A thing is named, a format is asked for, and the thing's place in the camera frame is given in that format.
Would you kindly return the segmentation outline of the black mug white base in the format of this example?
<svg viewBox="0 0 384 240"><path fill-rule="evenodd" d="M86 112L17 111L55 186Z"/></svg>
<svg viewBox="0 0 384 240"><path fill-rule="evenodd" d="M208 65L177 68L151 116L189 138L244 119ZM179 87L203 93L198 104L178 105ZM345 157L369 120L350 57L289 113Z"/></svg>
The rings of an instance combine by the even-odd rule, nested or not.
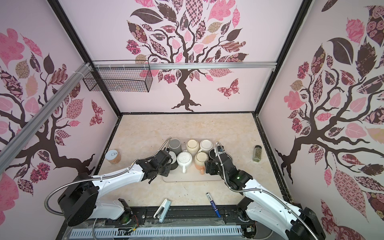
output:
<svg viewBox="0 0 384 240"><path fill-rule="evenodd" d="M179 165L177 162L177 155L175 154L175 152L170 151L169 154L170 154L171 159L172 159L172 162L171 162L171 171L172 171L172 170L175 170Z"/></svg>

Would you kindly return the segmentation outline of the grey mug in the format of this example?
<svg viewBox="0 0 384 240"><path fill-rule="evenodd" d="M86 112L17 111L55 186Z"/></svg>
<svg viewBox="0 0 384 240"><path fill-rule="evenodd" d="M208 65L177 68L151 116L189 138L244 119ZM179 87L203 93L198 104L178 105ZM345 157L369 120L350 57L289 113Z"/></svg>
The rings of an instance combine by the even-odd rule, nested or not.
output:
<svg viewBox="0 0 384 240"><path fill-rule="evenodd" d="M182 144L179 139L171 139L169 142L169 148L170 151L174 152L177 155L179 155L183 150L182 150Z"/></svg>

